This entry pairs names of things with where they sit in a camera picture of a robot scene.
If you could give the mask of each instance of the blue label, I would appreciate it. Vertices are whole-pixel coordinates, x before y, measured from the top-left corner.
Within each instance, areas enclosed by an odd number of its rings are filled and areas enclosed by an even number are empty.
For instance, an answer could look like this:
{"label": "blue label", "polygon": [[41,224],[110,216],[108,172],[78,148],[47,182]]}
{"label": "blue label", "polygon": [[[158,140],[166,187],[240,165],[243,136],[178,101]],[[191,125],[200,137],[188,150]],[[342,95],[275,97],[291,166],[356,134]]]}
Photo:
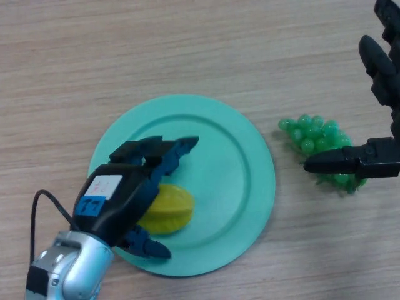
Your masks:
{"label": "blue label", "polygon": [[103,196],[83,196],[75,209],[75,215],[97,217],[106,202]]}

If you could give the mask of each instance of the robotic arm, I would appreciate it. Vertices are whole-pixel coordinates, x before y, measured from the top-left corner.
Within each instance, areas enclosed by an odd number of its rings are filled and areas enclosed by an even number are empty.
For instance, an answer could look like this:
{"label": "robotic arm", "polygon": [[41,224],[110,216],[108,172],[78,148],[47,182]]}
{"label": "robotic arm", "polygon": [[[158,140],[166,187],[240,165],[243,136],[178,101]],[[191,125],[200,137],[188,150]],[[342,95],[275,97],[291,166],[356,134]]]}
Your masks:
{"label": "robotic arm", "polygon": [[[97,299],[116,246],[144,258],[169,259],[169,249],[150,239],[136,223],[158,195],[161,178],[178,168],[181,156],[189,154],[198,140],[163,141],[163,137],[153,136],[125,142],[87,179],[72,217],[53,195],[39,191],[32,207],[25,299]],[[34,219],[41,194],[53,201],[71,228],[60,232],[52,246],[35,259]]]}
{"label": "robotic arm", "polygon": [[392,0],[377,0],[374,12],[385,27],[382,38],[389,43],[387,55],[369,36],[359,42],[359,53],[372,78],[372,93],[392,109],[393,137],[367,140],[358,147],[345,146],[310,156],[304,169],[320,174],[355,174],[358,179],[396,177],[400,172],[400,8]]}

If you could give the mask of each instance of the table surface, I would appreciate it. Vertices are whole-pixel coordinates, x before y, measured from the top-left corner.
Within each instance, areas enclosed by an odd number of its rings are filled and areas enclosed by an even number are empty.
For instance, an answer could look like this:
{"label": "table surface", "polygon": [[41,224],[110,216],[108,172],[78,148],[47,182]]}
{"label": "table surface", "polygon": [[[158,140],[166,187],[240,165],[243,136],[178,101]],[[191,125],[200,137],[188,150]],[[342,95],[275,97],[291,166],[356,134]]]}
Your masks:
{"label": "table surface", "polygon": [[[100,299],[398,299],[399,180],[355,196],[316,187],[280,118],[336,119],[356,144],[390,136],[370,92],[364,34],[382,42],[373,0],[40,0],[0,3],[0,298],[22,299],[31,204],[71,211],[96,143],[134,105],[202,94],[245,114],[276,165],[276,205],[258,242],[211,274],[168,279],[117,258]],[[37,251],[67,223],[43,199]]]}

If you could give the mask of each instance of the wire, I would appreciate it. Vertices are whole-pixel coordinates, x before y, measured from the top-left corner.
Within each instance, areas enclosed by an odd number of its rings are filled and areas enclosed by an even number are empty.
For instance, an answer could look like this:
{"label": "wire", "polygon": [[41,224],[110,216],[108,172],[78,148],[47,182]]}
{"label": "wire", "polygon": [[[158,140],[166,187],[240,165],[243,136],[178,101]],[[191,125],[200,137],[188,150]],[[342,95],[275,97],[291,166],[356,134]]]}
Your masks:
{"label": "wire", "polygon": [[74,222],[72,217],[68,214],[68,212],[63,208],[61,203],[57,200],[57,198],[51,194],[49,191],[45,189],[41,189],[36,192],[35,197],[33,198],[33,203],[32,203],[32,213],[31,213],[31,252],[29,255],[29,264],[32,264],[35,258],[35,227],[36,227],[36,208],[38,206],[38,201],[39,197],[41,195],[47,196],[51,202],[55,205],[55,207],[58,209],[58,211],[66,218],[68,223],[71,225],[71,228],[73,230],[79,230],[78,225]]}

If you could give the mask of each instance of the plastic grapes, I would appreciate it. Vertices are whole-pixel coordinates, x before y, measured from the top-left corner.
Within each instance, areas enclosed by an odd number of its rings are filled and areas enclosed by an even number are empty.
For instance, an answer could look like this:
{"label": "plastic grapes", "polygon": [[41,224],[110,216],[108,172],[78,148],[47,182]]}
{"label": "plastic grapes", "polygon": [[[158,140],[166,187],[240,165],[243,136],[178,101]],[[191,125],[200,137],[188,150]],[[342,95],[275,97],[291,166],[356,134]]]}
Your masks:
{"label": "plastic grapes", "polygon": [[[303,156],[320,153],[330,149],[352,146],[351,138],[340,129],[338,122],[323,117],[311,117],[303,114],[298,120],[281,119],[280,130],[288,133],[293,143],[293,149]],[[329,182],[349,194],[355,193],[366,183],[366,179],[357,180],[354,174],[318,174],[317,184]]]}

